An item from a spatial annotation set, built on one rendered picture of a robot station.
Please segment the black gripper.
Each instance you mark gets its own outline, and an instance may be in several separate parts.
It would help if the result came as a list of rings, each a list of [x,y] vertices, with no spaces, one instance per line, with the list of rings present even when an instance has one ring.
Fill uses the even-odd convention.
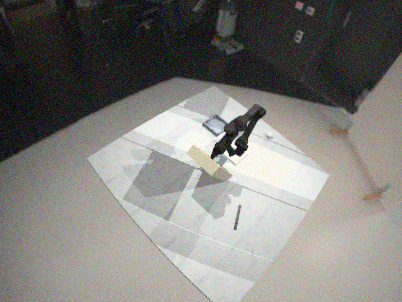
[[[215,144],[210,158],[213,160],[219,154],[223,154],[226,151],[226,146],[232,142],[233,140],[231,138],[229,138],[227,135],[224,135],[222,139]]]

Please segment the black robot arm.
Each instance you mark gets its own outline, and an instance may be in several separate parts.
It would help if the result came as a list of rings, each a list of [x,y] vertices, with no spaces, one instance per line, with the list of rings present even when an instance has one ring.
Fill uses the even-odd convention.
[[[236,154],[241,157],[245,153],[245,151],[247,151],[248,137],[250,136],[251,132],[253,132],[254,127],[258,122],[258,120],[261,119],[263,116],[265,116],[265,114],[266,114],[265,108],[261,107],[258,104],[254,104],[253,107],[249,109],[244,115],[238,116],[229,123],[225,124],[224,126],[224,131],[226,133],[225,135],[227,135],[233,141],[238,136],[238,131],[241,132],[244,130],[243,134],[240,137],[238,137],[238,139],[235,141],[237,149],[234,150],[232,148],[231,145],[233,143],[226,146],[226,150],[228,151],[230,157]]]

